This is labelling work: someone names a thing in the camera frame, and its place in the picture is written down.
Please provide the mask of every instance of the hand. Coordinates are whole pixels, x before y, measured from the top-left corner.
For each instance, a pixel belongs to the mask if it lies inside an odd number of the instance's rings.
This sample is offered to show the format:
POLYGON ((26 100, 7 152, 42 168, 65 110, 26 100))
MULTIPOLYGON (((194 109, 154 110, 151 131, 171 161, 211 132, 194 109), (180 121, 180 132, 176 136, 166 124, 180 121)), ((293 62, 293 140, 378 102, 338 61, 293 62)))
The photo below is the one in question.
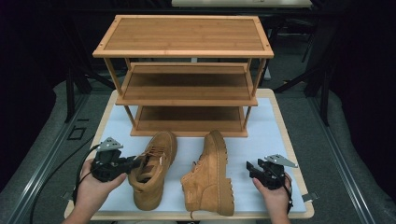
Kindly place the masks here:
MULTIPOLYGON (((287 173, 285 175, 287 176, 285 186, 290 189, 291 178, 287 173)), ((270 190, 256 178, 253 178, 253 184, 264 198, 272 223, 290 223, 288 218, 289 195, 286 190, 284 188, 270 190)))
POLYGON ((82 166, 80 179, 84 178, 85 175, 87 176, 78 186, 75 208, 64 223, 88 223, 105 202, 108 194, 126 178, 126 174, 121 174, 110 182, 101 182, 91 174, 92 161, 87 160, 82 166))

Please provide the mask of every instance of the bamboo shelf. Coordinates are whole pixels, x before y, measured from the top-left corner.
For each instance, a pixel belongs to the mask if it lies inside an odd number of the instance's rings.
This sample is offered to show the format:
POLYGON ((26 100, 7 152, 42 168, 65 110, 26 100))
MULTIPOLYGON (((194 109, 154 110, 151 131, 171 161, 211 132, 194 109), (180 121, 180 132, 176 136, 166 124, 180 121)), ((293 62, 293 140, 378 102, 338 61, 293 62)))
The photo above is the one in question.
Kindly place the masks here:
POLYGON ((274 57, 258 17, 117 15, 93 57, 104 58, 133 128, 177 136, 247 137, 248 117, 267 60, 274 57), (111 62, 128 67, 120 83, 111 62), (131 63, 131 58, 235 58, 243 63, 131 63), (255 80, 253 58, 260 59, 255 80), (130 106, 137 106, 131 113, 130 106))
POLYGON ((116 105, 257 105, 245 63, 132 63, 116 105))

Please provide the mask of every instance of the cable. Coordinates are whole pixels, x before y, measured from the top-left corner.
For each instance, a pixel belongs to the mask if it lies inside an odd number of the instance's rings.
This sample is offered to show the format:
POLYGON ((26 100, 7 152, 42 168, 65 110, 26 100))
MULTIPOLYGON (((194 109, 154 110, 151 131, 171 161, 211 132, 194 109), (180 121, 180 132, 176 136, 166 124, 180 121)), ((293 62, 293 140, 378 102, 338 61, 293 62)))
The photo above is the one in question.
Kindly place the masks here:
POLYGON ((35 213, 35 205, 37 204, 38 201, 38 197, 41 194, 41 191, 43 190, 43 188, 47 185, 47 183, 49 182, 49 180, 52 178, 52 176, 58 172, 58 170, 68 161, 70 160, 71 157, 73 157, 76 153, 78 153, 83 147, 85 147, 85 145, 87 145, 87 143, 89 143, 92 139, 94 138, 94 135, 92 137, 90 137, 86 142, 84 142, 78 149, 76 149, 76 151, 74 151, 72 154, 70 154, 66 159, 64 159, 61 164, 59 164, 54 171, 52 171, 52 173, 49 174, 49 176, 44 180, 43 185, 40 187, 40 189, 37 192, 37 195, 35 196, 35 200, 33 201, 32 204, 32 210, 30 211, 30 223, 33 224, 33 217, 34 217, 34 213, 35 213))
POLYGON ((77 174, 76 174, 76 185, 75 185, 75 189, 73 190, 73 204, 76 205, 76 200, 77 200, 77 194, 78 194, 78 186, 80 183, 80 173, 81 173, 81 169, 82 166, 84 165, 85 160, 87 160, 87 157, 91 154, 91 152, 93 152, 95 149, 97 149, 99 147, 99 145, 93 146, 87 153, 85 153, 83 159, 81 160, 78 168, 77 168, 77 174))
POLYGON ((90 171, 89 173, 85 174, 81 180, 78 182, 79 184, 81 184, 81 182, 85 179, 85 177, 87 177, 88 175, 90 175, 92 172, 90 171))
MULTIPOLYGON (((263 165, 265 166, 265 168, 271 172, 272 175, 275 176, 275 178, 282 183, 282 181, 280 181, 280 177, 270 168, 268 167, 265 163, 263 163, 263 165)), ((290 190, 288 190, 288 188, 285 185, 285 182, 282 183, 282 187, 285 189, 285 191, 288 193, 288 197, 289 197, 289 204, 288 204, 288 213, 290 211, 290 209, 293 207, 293 199, 291 198, 291 193, 292 193, 292 188, 291 188, 291 180, 289 179, 289 177, 287 175, 285 175, 285 177, 289 180, 290 182, 290 190)))

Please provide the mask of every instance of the brown leather boot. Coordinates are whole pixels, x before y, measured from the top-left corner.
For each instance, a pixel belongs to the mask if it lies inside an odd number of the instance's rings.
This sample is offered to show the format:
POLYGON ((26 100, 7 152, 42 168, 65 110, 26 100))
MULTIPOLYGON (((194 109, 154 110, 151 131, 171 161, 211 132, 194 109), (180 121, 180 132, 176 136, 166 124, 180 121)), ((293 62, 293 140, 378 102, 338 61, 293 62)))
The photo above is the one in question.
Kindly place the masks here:
POLYGON ((141 210, 153 210, 163 197, 163 183, 177 153, 177 140, 171 132, 156 133, 139 156, 140 166, 128 175, 134 188, 134 203, 141 210))
POLYGON ((233 190, 231 179, 225 177, 226 164, 224 139, 219 131, 212 131, 205 137, 200 159, 180 180, 187 211, 205 210, 222 216, 233 215, 233 190))

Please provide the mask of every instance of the black curtain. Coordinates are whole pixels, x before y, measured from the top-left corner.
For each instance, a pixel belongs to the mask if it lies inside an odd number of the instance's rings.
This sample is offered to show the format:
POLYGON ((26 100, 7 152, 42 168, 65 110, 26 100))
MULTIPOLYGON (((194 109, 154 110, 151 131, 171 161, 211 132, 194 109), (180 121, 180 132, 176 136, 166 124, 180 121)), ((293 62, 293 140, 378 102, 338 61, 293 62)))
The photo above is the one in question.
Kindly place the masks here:
POLYGON ((52 23, 35 1, 0 3, 1 189, 48 120, 56 100, 53 87, 67 74, 52 23))
POLYGON ((396 202, 396 16, 390 1, 355 1, 353 7, 351 38, 331 90, 342 101, 354 147, 396 202))

